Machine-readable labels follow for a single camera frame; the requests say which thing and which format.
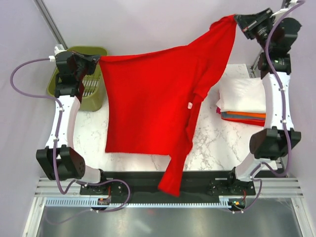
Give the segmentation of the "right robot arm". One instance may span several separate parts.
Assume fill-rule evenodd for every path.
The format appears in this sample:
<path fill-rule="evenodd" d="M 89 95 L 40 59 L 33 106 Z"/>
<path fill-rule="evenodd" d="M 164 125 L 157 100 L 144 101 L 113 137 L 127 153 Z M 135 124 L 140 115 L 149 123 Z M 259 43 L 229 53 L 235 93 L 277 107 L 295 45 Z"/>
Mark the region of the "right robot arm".
<path fill-rule="evenodd" d="M 244 184 L 270 162 L 290 156 L 301 141 L 301 132 L 294 129 L 289 108 L 291 60 L 289 51 L 298 37 L 302 25 L 283 13 L 267 8 L 257 14 L 235 15 L 234 20 L 247 39 L 256 39 L 263 49 L 258 68 L 266 97 L 266 120 L 263 130 L 253 134 L 249 142 L 250 153 L 233 168 L 226 182 L 227 191 L 238 194 Z"/>

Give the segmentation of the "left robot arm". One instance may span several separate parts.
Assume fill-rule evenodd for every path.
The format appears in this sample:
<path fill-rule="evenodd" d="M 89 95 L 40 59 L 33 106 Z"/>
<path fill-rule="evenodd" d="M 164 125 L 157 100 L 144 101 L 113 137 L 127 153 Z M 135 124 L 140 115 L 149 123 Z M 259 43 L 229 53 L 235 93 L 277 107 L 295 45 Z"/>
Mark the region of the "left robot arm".
<path fill-rule="evenodd" d="M 49 60 L 56 64 L 55 115 L 51 134 L 44 149 L 37 150 L 36 159 L 49 180 L 75 179 L 91 183 L 97 194 L 108 190 L 108 181 L 101 178 L 101 170 L 85 164 L 75 151 L 73 137 L 75 121 L 81 106 L 83 78 L 95 72 L 100 55 L 86 55 L 75 51 L 57 50 Z"/>

